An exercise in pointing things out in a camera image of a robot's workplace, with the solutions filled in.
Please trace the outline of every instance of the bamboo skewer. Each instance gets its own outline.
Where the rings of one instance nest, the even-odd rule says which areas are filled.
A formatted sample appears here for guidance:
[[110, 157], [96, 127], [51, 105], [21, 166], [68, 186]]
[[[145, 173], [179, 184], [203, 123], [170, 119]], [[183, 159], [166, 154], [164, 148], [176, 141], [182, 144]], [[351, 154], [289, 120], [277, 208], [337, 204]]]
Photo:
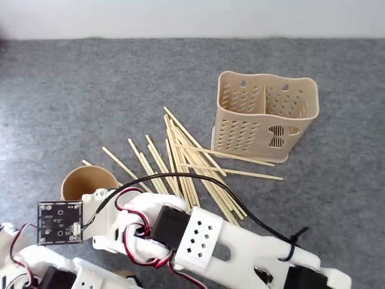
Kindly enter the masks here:
[[[168, 162], [170, 163], [170, 169], [171, 169], [171, 172], [174, 173], [175, 172], [175, 167], [174, 167], [174, 161], [173, 161], [173, 155], [171, 154], [171, 149], [170, 149], [170, 145], [168, 143], [168, 139], [166, 138], [165, 139], [165, 142], [166, 142], [166, 150], [167, 150], [167, 155], [168, 155]], [[178, 192], [180, 193], [179, 191], [179, 185], [178, 185], [178, 181], [177, 181], [177, 178], [176, 176], [173, 177], [173, 180], [174, 180], [174, 186], [175, 188], [178, 190]]]
[[266, 161], [259, 161], [259, 160], [254, 160], [252, 158], [239, 157], [237, 155], [225, 154], [224, 152], [212, 151], [210, 149], [195, 148], [194, 146], [181, 146], [181, 145], [176, 145], [176, 147], [182, 148], [182, 149], [190, 149], [192, 151], [197, 151], [197, 152], [202, 152], [202, 153], [207, 153], [207, 154], [212, 154], [212, 155], [218, 155], [218, 156], [226, 157], [226, 158], [233, 158], [233, 159], [240, 160], [240, 161], [247, 161], [249, 163], [263, 164], [264, 166], [270, 166], [270, 167], [275, 166], [274, 164], [268, 163]]
[[[204, 173], [200, 169], [194, 169], [194, 170], [197, 174], [204, 175]], [[202, 184], [207, 189], [207, 191], [209, 192], [209, 194], [211, 195], [211, 197], [213, 198], [213, 200], [215, 201], [215, 203], [217, 203], [217, 205], [220, 208], [220, 210], [222, 211], [222, 213], [226, 216], [227, 220], [230, 223], [239, 226], [239, 223], [236, 221], [234, 216], [231, 214], [229, 208], [224, 203], [223, 199], [220, 197], [220, 195], [217, 193], [217, 191], [215, 191], [214, 186], [209, 181], [205, 181], [203, 179], [201, 181], [202, 181]]]
[[[181, 143], [183, 143], [184, 145], [192, 145], [189, 140], [183, 135], [182, 131], [179, 130], [179, 128], [175, 128], [175, 134], [179, 137]], [[194, 160], [194, 163], [193, 162], [190, 162], [191, 164], [202, 164], [204, 166], [209, 166], [208, 162], [205, 160], [205, 158], [203, 156], [200, 155], [199, 152], [195, 152], [195, 151], [188, 151], [188, 150], [185, 150], [185, 152], [187, 154], [189, 154], [193, 160]], [[209, 170], [204, 170], [203, 171], [203, 174], [205, 174], [206, 176], [210, 176], [212, 178], [215, 178], [217, 179], [218, 181], [222, 182], [223, 184], [227, 185], [223, 179], [219, 176], [219, 174], [217, 172], [214, 172], [214, 171], [209, 171]], [[232, 211], [234, 210], [235, 213], [237, 213], [237, 215], [239, 216], [239, 218], [241, 220], [243, 220], [243, 216], [247, 216], [245, 211], [239, 206], [239, 204], [237, 202], [235, 202], [235, 200], [228, 194], [228, 192], [226, 192], [225, 190], [223, 190], [221, 187], [217, 186], [217, 185], [213, 185], [213, 188], [218, 192], [218, 194], [221, 196], [223, 195], [224, 198], [227, 199], [227, 201], [230, 203], [229, 204], [229, 209]]]
[[[172, 120], [170, 120], [170, 126], [171, 126], [172, 131], [174, 131], [176, 129], [176, 126], [175, 126], [175, 124], [174, 124], [174, 122]], [[173, 135], [175, 136], [174, 143], [178, 143], [179, 139], [178, 139], [177, 135], [175, 133]], [[176, 149], [176, 150], [179, 153], [180, 159], [182, 160], [182, 162], [183, 163], [187, 163], [185, 161], [186, 158], [185, 158], [183, 152], [181, 152], [180, 149]], [[186, 168], [182, 167], [182, 170], [184, 170], [184, 172], [186, 172], [186, 173], [190, 172], [189, 168], [186, 169]], [[196, 191], [195, 186], [194, 186], [193, 179], [192, 178], [187, 178], [186, 182], [187, 182], [189, 193], [190, 193], [190, 195], [192, 197], [192, 201], [194, 202], [195, 205], [197, 205], [200, 208], [200, 203], [199, 203], [197, 191]]]
[[[93, 164], [89, 163], [88, 161], [86, 160], [82, 160], [82, 163], [85, 164], [86, 166], [93, 166]], [[118, 183], [118, 186], [121, 187], [123, 184], [121, 182], [119, 182], [118, 180], [116, 180], [117, 183]]]
[[[144, 154], [141, 152], [140, 153], [140, 157], [142, 158], [143, 160], [143, 163], [146, 165], [146, 168], [147, 168], [147, 174], [150, 176], [150, 175], [154, 175], [156, 174], [153, 169], [151, 168], [150, 166], [150, 163], [147, 161], [147, 158], [144, 156]], [[166, 186], [164, 185], [163, 181], [161, 178], [158, 178], [158, 179], [155, 179], [155, 181], [158, 183], [158, 189], [160, 191], [161, 194], [169, 194], [169, 192], [167, 191], [167, 188]]]
[[[171, 113], [170, 110], [168, 110], [167, 107], [164, 107], [164, 110], [166, 113], [175, 121], [175, 123], [178, 125], [178, 127], [183, 131], [183, 133], [198, 147], [202, 148], [199, 142], [185, 129], [185, 127], [178, 121], [178, 119], [174, 116], [174, 114]], [[216, 167], [219, 172], [223, 175], [226, 176], [226, 172], [223, 171], [223, 169], [217, 164], [217, 162], [207, 153], [204, 153], [205, 157], [212, 163], [214, 167]]]
[[[186, 160], [186, 155], [184, 154], [183, 151], [181, 152], [181, 156], [182, 156], [183, 163], [187, 163], [187, 162], [184, 162]], [[200, 202], [199, 202], [199, 199], [198, 199], [197, 190], [195, 189], [195, 186], [194, 186], [193, 179], [188, 178], [187, 181], [188, 181], [189, 189], [191, 190], [190, 191], [191, 192], [191, 197], [193, 198], [194, 203], [197, 205], [197, 207], [200, 208]]]
[[[170, 142], [170, 148], [173, 154], [173, 157], [175, 159], [175, 166], [176, 166], [176, 171], [177, 172], [185, 172], [185, 169], [181, 166], [178, 166], [177, 163], [180, 163], [180, 154], [179, 151], [175, 148], [175, 140], [174, 140], [174, 135], [173, 132], [171, 131], [171, 124], [170, 120], [168, 119], [168, 116], [164, 116], [165, 124], [166, 124], [166, 132], [168, 136], [168, 141]], [[188, 191], [188, 185], [186, 183], [186, 178], [179, 178], [180, 181], [180, 186], [182, 187], [182, 192], [185, 200], [189, 203], [190, 208], [193, 207], [193, 200], [191, 198], [191, 195], [189, 194]]]
[[[147, 170], [146, 164], [144, 163], [142, 157], [140, 156], [140, 153], [139, 153], [137, 147], [135, 146], [134, 142], [131, 140], [131, 138], [128, 139], [128, 142], [130, 143], [130, 145], [132, 147], [132, 150], [134, 151], [135, 155], [137, 156], [139, 162], [141, 163], [142, 167], [146, 171], [147, 175], [150, 176], [151, 173]], [[158, 185], [159, 183], [157, 182], [157, 180], [156, 179], [152, 179], [151, 182], [154, 185], [155, 190], [158, 192], [158, 194], [161, 194], [161, 190], [159, 188], [159, 185]]]
[[[187, 150], [183, 150], [183, 153], [185, 154], [185, 156], [186, 156], [186, 158], [190, 164], [199, 164], [200, 163], [200, 160], [194, 154], [192, 154], [192, 152], [188, 152]], [[213, 172], [211, 172], [211, 171], [200, 170], [200, 173], [202, 175], [214, 177]], [[234, 204], [233, 200], [230, 198], [230, 196], [228, 195], [228, 193], [225, 190], [223, 190], [221, 187], [214, 185], [212, 183], [209, 183], [209, 186], [219, 195], [219, 197], [223, 200], [223, 202], [229, 208], [230, 211], [234, 211], [241, 220], [244, 219], [242, 213], [239, 211], [238, 207], [236, 206], [236, 204]]]
[[[157, 163], [158, 167], [161, 169], [161, 172], [162, 173], [168, 173], [168, 169], [164, 169], [162, 166], [161, 166], [161, 161], [159, 159], [159, 156], [156, 154], [156, 152], [154, 151], [153, 147], [151, 147], [151, 145], [148, 145], [147, 146], [152, 154], [152, 157], [154, 158], [155, 162]], [[173, 191], [173, 193], [176, 195], [176, 196], [179, 196], [180, 195], [180, 192], [179, 190], [176, 190], [175, 189], [175, 186], [174, 186], [174, 180], [172, 177], [168, 176], [166, 177], [166, 181], [168, 182], [171, 190]]]
[[[180, 133], [179, 135], [179, 131], [177, 128], [173, 128], [173, 130], [175, 131], [175, 136], [178, 138], [179, 142], [182, 143], [183, 141], [189, 143], [189, 140], [184, 140], [182, 138], [182, 133]], [[186, 150], [183, 150], [181, 149], [183, 155], [186, 157], [186, 159], [192, 163], [192, 159], [191, 159], [191, 156], [189, 155], [189, 153], [186, 151]], [[202, 170], [199, 170], [199, 169], [194, 169], [196, 173], [198, 174], [201, 174], [201, 175], [206, 175], [206, 176], [211, 176], [210, 175], [210, 171], [205, 171], [203, 172]], [[234, 225], [238, 225], [239, 226], [239, 223], [236, 221], [236, 219], [233, 217], [233, 215], [231, 214], [231, 210], [233, 210], [233, 207], [231, 206], [231, 204], [229, 203], [229, 200], [226, 198], [227, 196], [227, 193], [223, 193], [221, 188], [212, 184], [211, 182], [208, 182], [208, 181], [205, 181], [205, 180], [201, 180], [203, 185], [206, 187], [207, 191], [209, 192], [209, 194], [212, 196], [212, 198], [214, 199], [214, 201], [217, 203], [217, 205], [220, 207], [222, 213], [226, 216], [226, 218], [228, 219], [228, 221]], [[242, 214], [236, 210], [236, 213], [237, 215], [243, 219], [243, 216]]]
[[[156, 149], [156, 146], [152, 142], [151, 138], [148, 135], [146, 135], [146, 139], [149, 142], [148, 148], [149, 148], [152, 156], [154, 157], [158, 167], [161, 169], [161, 172], [162, 173], [168, 173], [169, 170], [168, 170], [166, 164], [164, 163], [164, 161], [163, 161], [163, 159], [161, 157], [161, 154], [158, 152], [158, 150]], [[172, 191], [174, 192], [174, 194], [177, 195], [177, 196], [180, 196], [179, 187], [178, 186], [175, 187], [175, 185], [173, 184], [173, 178], [168, 176], [168, 177], [166, 177], [166, 181], [170, 185], [170, 187], [171, 187]]]
[[[110, 157], [112, 160], [114, 160], [126, 173], [128, 173], [131, 178], [138, 179], [136, 174], [134, 174], [125, 164], [123, 164], [112, 152], [110, 152], [106, 147], [102, 146], [102, 150]], [[139, 183], [139, 185], [142, 186], [146, 191], [151, 191], [148, 186], [143, 184], [142, 182]]]
[[93, 166], [93, 164], [89, 163], [86, 160], [82, 160], [82, 163], [85, 164], [86, 166]]
[[[195, 164], [183, 164], [183, 163], [180, 163], [178, 165], [181, 166], [181, 167], [192, 167], [192, 168], [201, 169], [201, 170], [214, 170], [214, 171], [218, 170], [216, 167], [197, 166]], [[271, 176], [271, 175], [263, 175], [263, 174], [260, 174], [260, 173], [244, 172], [242, 170], [224, 169], [224, 171], [227, 172], [227, 173], [234, 173], [236, 175], [255, 176], [257, 178], [276, 179], [278, 181], [283, 181], [283, 178], [281, 178], [280, 176]]]

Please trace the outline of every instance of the black cable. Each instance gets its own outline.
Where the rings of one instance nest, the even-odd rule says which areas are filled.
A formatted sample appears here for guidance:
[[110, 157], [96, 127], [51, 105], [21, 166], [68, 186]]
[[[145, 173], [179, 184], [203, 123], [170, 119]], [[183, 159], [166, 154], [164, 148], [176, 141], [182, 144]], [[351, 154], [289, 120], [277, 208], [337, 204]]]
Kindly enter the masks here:
[[217, 186], [221, 187], [225, 191], [228, 192], [228, 194], [233, 197], [233, 199], [237, 202], [237, 204], [245, 211], [245, 213], [260, 227], [265, 229], [266, 231], [270, 232], [272, 235], [276, 236], [278, 239], [285, 241], [289, 244], [292, 244], [292, 240], [290, 238], [285, 237], [281, 233], [274, 230], [272, 227], [265, 224], [263, 221], [259, 220], [252, 212], [248, 210], [248, 208], [243, 204], [243, 202], [240, 200], [240, 198], [229, 188], [227, 185], [223, 184], [221, 181], [218, 181], [217, 179], [211, 178], [209, 176], [203, 176], [203, 175], [197, 175], [195, 173], [158, 173], [151, 176], [145, 176], [143, 178], [136, 179], [132, 182], [129, 182], [120, 188], [116, 189], [113, 193], [111, 193], [108, 197], [106, 197], [103, 202], [99, 205], [99, 207], [96, 209], [93, 217], [84, 225], [85, 227], [88, 227], [94, 220], [95, 216], [106, 206], [106, 204], [117, 194], [119, 194], [122, 190], [131, 187], [135, 184], [138, 184], [140, 182], [149, 181], [151, 179], [156, 178], [165, 178], [168, 176], [178, 176], [178, 177], [187, 177], [187, 178], [195, 178], [195, 179], [203, 179], [205, 181], [213, 182]]

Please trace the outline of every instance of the circuit board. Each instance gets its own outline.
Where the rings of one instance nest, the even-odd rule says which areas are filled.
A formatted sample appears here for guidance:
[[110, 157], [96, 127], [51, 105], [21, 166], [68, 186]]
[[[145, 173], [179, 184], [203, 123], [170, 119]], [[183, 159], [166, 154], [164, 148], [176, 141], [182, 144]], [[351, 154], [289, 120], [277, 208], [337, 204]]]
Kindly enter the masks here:
[[82, 226], [82, 201], [39, 202], [37, 209], [37, 244], [78, 244], [82, 233], [74, 234], [75, 226]]

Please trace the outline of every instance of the beige plastic basket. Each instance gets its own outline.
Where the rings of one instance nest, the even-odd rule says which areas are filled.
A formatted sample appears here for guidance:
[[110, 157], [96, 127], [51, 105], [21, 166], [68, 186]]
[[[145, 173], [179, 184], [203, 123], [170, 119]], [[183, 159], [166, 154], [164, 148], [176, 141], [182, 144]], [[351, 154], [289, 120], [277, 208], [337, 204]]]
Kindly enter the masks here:
[[212, 149], [283, 163], [319, 114], [311, 78], [221, 73]]

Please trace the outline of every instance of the white plastic bracket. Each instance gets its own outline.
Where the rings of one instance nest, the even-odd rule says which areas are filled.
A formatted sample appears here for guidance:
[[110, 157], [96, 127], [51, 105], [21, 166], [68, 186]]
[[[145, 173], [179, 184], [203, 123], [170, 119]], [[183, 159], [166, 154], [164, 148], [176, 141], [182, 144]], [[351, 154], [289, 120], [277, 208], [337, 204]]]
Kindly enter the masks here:
[[204, 272], [214, 252], [222, 223], [221, 217], [194, 207], [175, 254], [175, 264], [195, 272]]
[[[84, 194], [82, 196], [83, 201], [83, 224], [87, 223], [91, 216], [95, 213], [96, 209], [108, 197], [114, 190], [108, 191], [104, 188], [97, 189], [93, 194]], [[122, 196], [119, 201], [122, 204], [130, 202], [133, 198], [137, 197], [140, 193], [136, 191], [130, 191]], [[115, 222], [119, 211], [116, 210], [114, 201], [117, 196], [114, 196], [96, 216], [95, 221], [83, 231], [83, 240], [87, 240], [94, 236], [106, 235], [109, 233], [112, 224]]]
[[[168, 205], [173, 208], [177, 208], [179, 210], [187, 209], [186, 202], [177, 196], [158, 195], [153, 193], [143, 193], [143, 194], [135, 193], [133, 197], [132, 193], [135, 193], [135, 192], [124, 194], [122, 196], [122, 200], [119, 199], [120, 206], [125, 207], [127, 209], [130, 208], [132, 210], [141, 211], [149, 218], [150, 224], [153, 224], [153, 222], [156, 220], [162, 206], [164, 205]], [[86, 204], [90, 206], [92, 202], [88, 201]], [[110, 209], [115, 213], [113, 222], [112, 222], [112, 219], [109, 218], [108, 216], [106, 218], [107, 221], [105, 219], [101, 219], [99, 216], [95, 220], [96, 226], [99, 226], [99, 224], [102, 227], [105, 225], [108, 226], [107, 229], [103, 229], [103, 228], [101, 229], [103, 234], [100, 234], [99, 231], [96, 231], [97, 227], [91, 228], [90, 230], [91, 234], [96, 234], [96, 233], [100, 234], [100, 235], [94, 235], [93, 247], [94, 249], [106, 250], [111, 253], [126, 254], [126, 251], [122, 243], [122, 233], [125, 230], [125, 227], [127, 225], [137, 223], [137, 222], [141, 223], [141, 219], [137, 215], [129, 214], [126, 211], [119, 212], [115, 209], [114, 204], [112, 205], [113, 205], [113, 208], [110, 208]], [[132, 253], [138, 260], [142, 262], [145, 262], [145, 260], [149, 258], [163, 259], [170, 252], [162, 244], [154, 242], [153, 240], [144, 240], [142, 238], [137, 238], [134, 236], [134, 234], [129, 235], [129, 238], [130, 238], [130, 241], [132, 242], [130, 246]]]
[[132, 280], [125, 279], [83, 259], [75, 258], [76, 281], [75, 289], [141, 289]]

